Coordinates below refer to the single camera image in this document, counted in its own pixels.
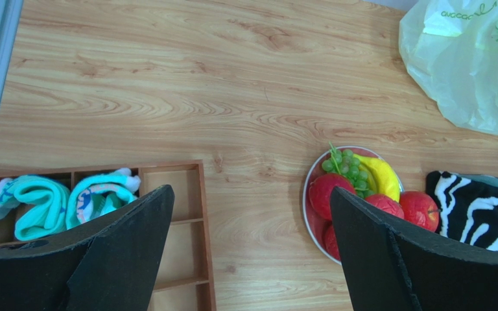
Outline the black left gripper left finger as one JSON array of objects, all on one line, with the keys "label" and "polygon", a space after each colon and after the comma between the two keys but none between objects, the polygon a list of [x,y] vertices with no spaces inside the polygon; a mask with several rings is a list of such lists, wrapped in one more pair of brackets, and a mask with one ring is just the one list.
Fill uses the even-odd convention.
[{"label": "black left gripper left finger", "polygon": [[146,310],[175,195],[163,185],[112,212],[0,248],[0,310]]}]

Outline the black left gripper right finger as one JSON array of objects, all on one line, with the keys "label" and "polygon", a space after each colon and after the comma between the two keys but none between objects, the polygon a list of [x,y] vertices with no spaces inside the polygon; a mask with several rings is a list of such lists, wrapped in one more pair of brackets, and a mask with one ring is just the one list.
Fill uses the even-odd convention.
[{"label": "black left gripper right finger", "polygon": [[333,227],[355,310],[498,310],[498,252],[442,237],[335,188]]}]

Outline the red apple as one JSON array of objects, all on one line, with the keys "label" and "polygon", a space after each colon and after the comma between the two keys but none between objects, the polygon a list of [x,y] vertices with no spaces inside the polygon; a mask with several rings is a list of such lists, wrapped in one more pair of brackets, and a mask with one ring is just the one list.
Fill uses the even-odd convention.
[{"label": "red apple", "polygon": [[438,229],[440,210],[426,193],[405,191],[400,195],[399,204],[406,221],[431,232]]}]

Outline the yellow banana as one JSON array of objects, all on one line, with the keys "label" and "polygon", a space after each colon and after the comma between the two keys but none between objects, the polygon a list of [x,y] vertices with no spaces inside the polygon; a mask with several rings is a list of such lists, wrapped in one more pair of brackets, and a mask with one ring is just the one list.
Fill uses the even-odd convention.
[{"label": "yellow banana", "polygon": [[354,155],[359,159],[360,167],[365,168],[373,181],[369,181],[375,193],[384,194],[395,202],[399,202],[401,185],[394,169],[383,159],[367,157],[359,154]]}]

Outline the pale green plastic bag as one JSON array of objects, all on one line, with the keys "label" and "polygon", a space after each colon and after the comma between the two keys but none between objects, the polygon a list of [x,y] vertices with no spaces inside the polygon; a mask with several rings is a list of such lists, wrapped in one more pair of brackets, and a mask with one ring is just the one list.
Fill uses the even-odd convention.
[{"label": "pale green plastic bag", "polygon": [[498,135],[498,1],[419,1],[399,24],[408,74],[455,126]]}]

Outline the wooden compartment tray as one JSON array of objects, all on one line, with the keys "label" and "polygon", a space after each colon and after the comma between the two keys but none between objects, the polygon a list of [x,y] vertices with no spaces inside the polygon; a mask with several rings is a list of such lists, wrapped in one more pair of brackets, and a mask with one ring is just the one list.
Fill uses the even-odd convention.
[{"label": "wooden compartment tray", "polygon": [[[163,185],[170,185],[175,195],[169,232],[146,310],[214,310],[215,288],[201,161],[32,168],[29,173],[53,179],[73,189],[86,177],[120,168],[129,168],[133,175],[140,177],[137,200]],[[0,181],[21,175],[20,170],[2,170]],[[18,240],[14,230],[16,222],[30,209],[31,205],[22,203],[0,220],[0,248],[27,243]]]}]

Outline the teal white rolled sock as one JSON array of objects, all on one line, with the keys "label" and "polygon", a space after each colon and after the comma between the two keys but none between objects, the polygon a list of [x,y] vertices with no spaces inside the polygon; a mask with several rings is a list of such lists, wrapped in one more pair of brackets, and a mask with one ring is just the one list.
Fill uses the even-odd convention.
[{"label": "teal white rolled sock", "polygon": [[137,200],[141,179],[129,168],[82,179],[67,201],[65,226],[72,229]]}]

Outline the patterned ceramic plate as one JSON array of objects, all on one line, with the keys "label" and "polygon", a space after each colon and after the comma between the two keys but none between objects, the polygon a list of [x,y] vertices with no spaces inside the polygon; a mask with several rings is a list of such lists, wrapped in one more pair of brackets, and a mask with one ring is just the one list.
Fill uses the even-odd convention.
[{"label": "patterned ceramic plate", "polygon": [[[325,247],[324,247],[324,242],[323,242],[323,234],[327,227],[331,225],[330,220],[325,220],[321,216],[319,216],[314,209],[311,207],[310,201],[309,201],[309,186],[310,184],[318,177],[323,176],[325,172],[322,170],[322,162],[329,157],[328,154],[329,151],[325,152],[322,154],[315,162],[314,164],[310,167],[307,177],[304,182],[304,188],[302,191],[302,210],[303,210],[303,218],[307,227],[307,230],[317,246],[317,248],[329,259],[331,259],[333,262],[337,263],[338,265],[341,265],[341,261],[335,260],[332,256],[330,256]],[[404,191],[403,184],[400,181],[401,185],[401,192]]]}]

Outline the red round fruit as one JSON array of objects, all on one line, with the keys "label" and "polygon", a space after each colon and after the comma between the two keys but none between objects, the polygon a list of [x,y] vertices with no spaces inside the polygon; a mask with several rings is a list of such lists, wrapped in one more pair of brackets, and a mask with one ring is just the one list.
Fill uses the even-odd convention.
[{"label": "red round fruit", "polygon": [[334,173],[316,178],[309,186],[308,195],[311,207],[325,220],[332,220],[330,198],[335,187],[340,187],[352,194],[356,194],[354,186],[347,178]]}]

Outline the green grape bunch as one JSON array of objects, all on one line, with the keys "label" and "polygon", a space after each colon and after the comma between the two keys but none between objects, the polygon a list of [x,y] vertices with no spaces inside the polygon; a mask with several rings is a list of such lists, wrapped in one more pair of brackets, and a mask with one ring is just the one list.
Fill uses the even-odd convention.
[{"label": "green grape bunch", "polygon": [[372,173],[349,148],[339,149],[329,143],[329,157],[322,162],[325,173],[334,173],[348,179],[358,196],[367,198],[377,193],[377,185]]}]

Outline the zebra striped cushion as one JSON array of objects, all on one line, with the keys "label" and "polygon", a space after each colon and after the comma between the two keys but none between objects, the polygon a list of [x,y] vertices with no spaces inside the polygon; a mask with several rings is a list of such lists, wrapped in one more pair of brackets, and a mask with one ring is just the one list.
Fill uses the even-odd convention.
[{"label": "zebra striped cushion", "polygon": [[439,208],[439,235],[498,252],[498,178],[433,171],[425,191]]}]

